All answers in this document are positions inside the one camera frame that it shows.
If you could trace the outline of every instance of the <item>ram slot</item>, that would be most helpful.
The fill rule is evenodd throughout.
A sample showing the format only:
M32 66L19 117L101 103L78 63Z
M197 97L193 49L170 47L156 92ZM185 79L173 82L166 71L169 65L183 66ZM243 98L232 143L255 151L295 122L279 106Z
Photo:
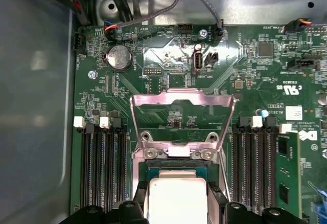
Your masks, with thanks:
M256 134L255 147L256 147L256 209L261 213L264 209L264 137L262 129Z
M100 134L101 143L99 143L98 155L100 155L98 160L98 206L105 208L105 164L106 164L106 144L107 144L107 135L105 133Z
M103 193L103 139L102 134L97 133L94 136L94 147L95 147L95 156L94 156L94 181L93 181L93 204L103 207L102 202L102 193Z
M251 207L259 214L263 205L263 144L262 134L257 130L251 133Z
M276 133L273 129L264 136L264 206L265 208L276 206Z
M118 165L117 165L117 201L126 200L126 158L127 145L126 135L118 134Z
M242 179L242 203L251 206L251 196L253 193L251 184L251 162L253 158L253 145L251 134L242 134L242 159L243 159L243 179Z
M81 191L80 191L80 198L81 198L81 208L87 206L88 204L88 187L87 187L87 182L88 182L88 167L87 167L87 141L88 141L88 136L86 133L82 132L81 133Z
M242 193L242 133L234 128L235 133L231 136L231 188L232 200L241 202Z
M114 134L105 133L105 141L104 209L109 212L114 202Z
M93 134L84 134L85 140L82 142L82 170L81 170L81 206L92 205L92 186L93 186L93 161L94 142Z

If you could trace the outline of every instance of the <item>green circuit board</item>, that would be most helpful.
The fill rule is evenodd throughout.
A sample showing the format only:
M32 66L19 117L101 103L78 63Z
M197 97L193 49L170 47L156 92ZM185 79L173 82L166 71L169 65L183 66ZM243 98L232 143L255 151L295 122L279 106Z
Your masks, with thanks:
M199 37L203 29L208 33L205 39ZM122 168L124 171L120 184L121 176L112 178L111 202L131 198L131 152L136 145L136 134L130 97L156 95L169 88L199 88L207 94L234 95L236 99L223 145L232 198L235 197L232 125L237 124L239 117L250 120L256 110L266 109L275 119L276 128L289 123L292 130L297 131L284 135L286 138L276 136L275 205L299 217L304 213L311 223L316 223L312 203L318 198L308 182L327 190L327 159L322 156L327 148L324 132L327 117L318 103L319 95L325 93L327 86L327 27L311 26L298 33L284 34L283 26L277 25L225 26L219 43L212 34L210 25L188 26L186 31L177 25L133 26L118 29L117 42L113 43L104 36L102 27L80 28L79 37L85 40L82 47L85 51L79 52L76 58L74 116L84 117L86 123L95 125L101 116L108 116L111 124L121 121L124 128L124 135L114 135L111 139L114 151L111 173L116 175ZM201 45L203 66L194 71L192 56L196 44ZM117 45L126 46L131 53L130 68L120 72L104 59L104 53ZM306 62L301 66L293 63L298 60ZM95 78L89 77L90 71L96 72ZM154 140L185 143L204 141L209 131L219 133L228 113L228 109L221 107L194 106L179 101L170 106L142 106L135 111L135 116L140 131L149 131ZM108 138L97 135L85 138L81 131L74 132L72 212L85 204L106 208L108 189L104 187L106 177L102 174L108 171L101 166L101 160L104 164L106 159L94 163L94 172L87 175L88 181L82 182L81 177L87 164L93 164L83 161L83 143L95 138L99 142L94 146L97 149L93 158L100 157L101 151L106 150L106 145L101 143L105 144ZM280 143L284 143L281 140L288 141L286 154L279 150ZM121 142L124 155L120 153ZM103 184L103 189L92 189L87 182ZM82 196L83 191L88 192L87 197Z

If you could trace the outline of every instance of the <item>screw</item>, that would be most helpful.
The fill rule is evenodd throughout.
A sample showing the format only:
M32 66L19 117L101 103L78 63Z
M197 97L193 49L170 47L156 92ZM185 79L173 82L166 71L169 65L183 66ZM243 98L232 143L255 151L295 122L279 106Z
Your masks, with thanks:
M202 29L199 31L199 38L200 39L206 39L208 37L208 31L205 29Z
M324 149L324 150L322 151L322 156L323 156L325 159L327 159L327 149Z
M96 71L89 71L87 75L88 75L89 79L92 79L92 80L94 80L98 77L98 73Z
M241 206L236 203L232 203L230 206L232 206L234 209L239 209Z
M269 210L269 213L270 214L272 214L272 215L280 215L280 212L279 211L277 211L277 210L274 210L274 209L272 209L272 210Z
M154 159L157 156L156 154L157 152L153 148L146 149L144 152L145 157L148 159Z
M214 158L214 154L210 150L204 150L202 152L202 157L205 160L212 160Z

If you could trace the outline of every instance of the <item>dimm slot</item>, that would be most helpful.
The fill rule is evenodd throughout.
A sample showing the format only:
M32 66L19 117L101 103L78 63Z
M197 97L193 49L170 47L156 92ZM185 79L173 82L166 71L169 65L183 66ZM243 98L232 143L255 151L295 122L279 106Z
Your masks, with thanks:
M95 180L94 180L94 200L93 203L97 206L101 205L101 192L102 192L102 135L101 133L95 134Z
M261 213L264 208L264 133L259 131L255 137L255 146L256 146L256 185L258 191L256 193L256 209L258 213Z
M246 133L242 137L242 148L243 148L243 193L242 203L246 206L251 206L252 193L252 181L251 181L251 162L253 156L253 145L251 143L251 134Z
M126 135L118 135L118 166L117 166L117 201L124 201L126 198Z
M92 150L93 134L85 133L82 141L81 206L92 205Z
M252 211L254 213L258 213L258 210L256 209L256 199L257 199L257 194L256 194L256 191L258 189L258 186L257 186L257 180L256 180L256 176L257 176L257 150L256 150L256 133L254 133L252 131L252 133L250 134L250 148L251 148L251 160L250 160L250 174L251 174L251 177L250 177L250 199L251 199L251 208L252 208Z
M238 192L238 185L239 182L239 175L238 175L238 135L236 133L232 134L231 136L231 198L233 201L238 201L239 199L239 192Z
M89 179L88 179L88 205L95 205L97 199L97 136L90 134L89 144Z
M87 141L88 136L84 132L81 134L81 191L80 191L80 206L81 208L87 206L87 196L88 196L88 188L87 188L87 178L88 178L88 167L87 167Z
M264 207L270 208L276 205L276 133L269 129L264 140Z
M105 192L104 202L105 211L109 212L113 207L114 197L114 134L106 134L106 151L105 151Z

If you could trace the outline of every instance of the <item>white label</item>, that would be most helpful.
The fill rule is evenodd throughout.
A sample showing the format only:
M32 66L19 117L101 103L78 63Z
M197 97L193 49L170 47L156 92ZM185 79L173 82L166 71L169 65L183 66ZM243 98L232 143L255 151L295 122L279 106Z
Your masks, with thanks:
M302 121L302 106L286 106L285 114L288 121Z
M304 130L301 130L298 133L298 137L302 141L305 141L306 139L308 139L310 141L316 141L318 139L318 132L317 131L308 131L308 132L305 132Z

